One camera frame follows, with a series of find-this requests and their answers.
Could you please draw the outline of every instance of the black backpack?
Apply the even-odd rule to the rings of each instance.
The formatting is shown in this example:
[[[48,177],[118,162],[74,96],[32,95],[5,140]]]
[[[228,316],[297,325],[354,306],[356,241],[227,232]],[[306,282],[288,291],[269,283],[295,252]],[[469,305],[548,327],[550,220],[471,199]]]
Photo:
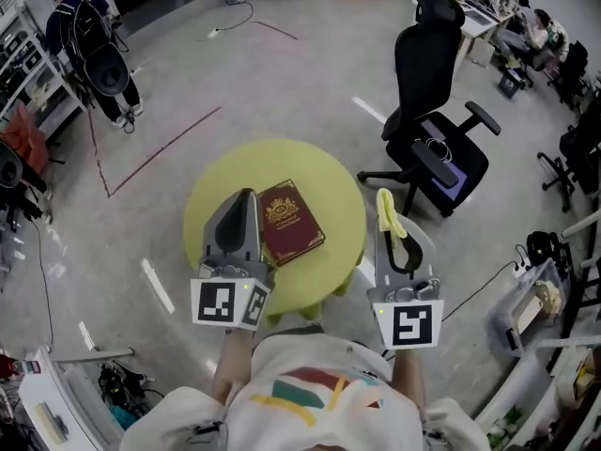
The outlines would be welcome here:
[[[130,81],[127,65],[113,41],[113,32],[90,0],[74,8],[65,3],[56,7],[71,20],[65,47],[70,47],[88,82],[101,94],[114,96],[123,92]]]

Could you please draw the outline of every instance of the red book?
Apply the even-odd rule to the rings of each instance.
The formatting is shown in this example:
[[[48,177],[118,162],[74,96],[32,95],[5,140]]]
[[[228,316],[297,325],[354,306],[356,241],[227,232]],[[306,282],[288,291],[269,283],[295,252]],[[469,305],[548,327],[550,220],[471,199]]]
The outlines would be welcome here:
[[[292,180],[259,195],[263,208],[263,238],[271,260],[281,266],[326,240],[316,218]]]

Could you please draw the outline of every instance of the headrest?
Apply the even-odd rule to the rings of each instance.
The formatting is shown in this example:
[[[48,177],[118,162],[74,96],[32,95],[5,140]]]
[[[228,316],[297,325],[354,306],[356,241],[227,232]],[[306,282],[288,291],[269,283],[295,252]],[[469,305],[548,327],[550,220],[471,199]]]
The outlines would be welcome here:
[[[417,23],[430,26],[436,23],[450,23],[461,27],[466,21],[463,8],[456,0],[417,0]]]

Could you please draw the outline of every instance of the yellow-green round table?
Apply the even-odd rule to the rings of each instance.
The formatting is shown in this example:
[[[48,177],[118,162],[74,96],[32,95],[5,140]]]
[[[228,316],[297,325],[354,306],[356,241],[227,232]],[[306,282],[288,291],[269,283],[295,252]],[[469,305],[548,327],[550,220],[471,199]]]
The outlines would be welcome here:
[[[184,212],[184,245],[195,270],[208,218],[236,191],[257,193],[292,179],[326,236],[323,244],[287,262],[275,274],[265,316],[283,313],[314,319],[320,303],[347,290],[365,244],[365,206],[355,179],[320,148],[287,139],[253,142],[224,155],[196,182]]]

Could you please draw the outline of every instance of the gray floor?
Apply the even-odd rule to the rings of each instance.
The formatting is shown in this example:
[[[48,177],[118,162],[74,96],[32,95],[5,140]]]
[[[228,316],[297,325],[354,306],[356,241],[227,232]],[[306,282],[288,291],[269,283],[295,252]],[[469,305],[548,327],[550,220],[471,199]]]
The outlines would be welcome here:
[[[50,170],[54,222],[40,229],[57,352],[85,349],[78,329],[83,321],[98,346],[135,348],[136,364],[157,378],[159,389],[207,389],[223,332],[191,324],[193,269],[182,244],[183,210],[203,171],[228,150],[267,137],[324,148],[351,174],[394,169],[379,138],[381,126],[351,99],[358,96],[383,115],[397,106],[393,45],[410,22],[411,0],[252,1],[255,20],[298,40],[257,23],[209,40],[212,28],[239,22],[247,9],[219,7],[199,16],[194,4],[181,8],[128,39],[130,64],[142,67],[135,81],[146,102],[136,132],[116,131],[97,109],[98,155],[83,115],[63,131],[61,147],[53,148],[67,164]],[[598,44],[601,33],[589,30],[587,39]],[[449,219],[419,194],[411,214],[438,247],[447,310],[515,259],[514,245],[530,232],[558,231],[584,211],[561,213],[559,194],[541,191],[547,172],[535,158],[538,151],[557,155],[559,137],[574,116],[541,75],[534,89],[512,101],[497,90],[499,80],[496,70],[466,62],[442,108],[460,122],[469,116],[464,103],[474,100],[501,124],[499,137],[485,128],[471,132],[490,161],[482,184]],[[97,158],[112,192],[146,158],[217,107],[221,110],[107,198]],[[406,189],[392,188],[402,205]],[[372,229],[376,187],[362,192]],[[584,197],[575,199],[577,209],[584,208]],[[17,355],[49,337],[36,229],[23,221],[19,238],[26,259],[15,260],[0,295],[0,341]],[[368,256],[371,249],[370,239]],[[142,271],[144,258],[173,300],[174,314],[162,311],[154,297]],[[503,272],[444,323],[439,346],[422,353],[430,400],[451,396],[475,412],[498,385],[511,361],[490,351],[485,319],[511,278],[509,270]],[[344,298],[329,298],[323,318],[333,334],[378,344],[357,287]],[[281,326],[299,322],[288,316]]]

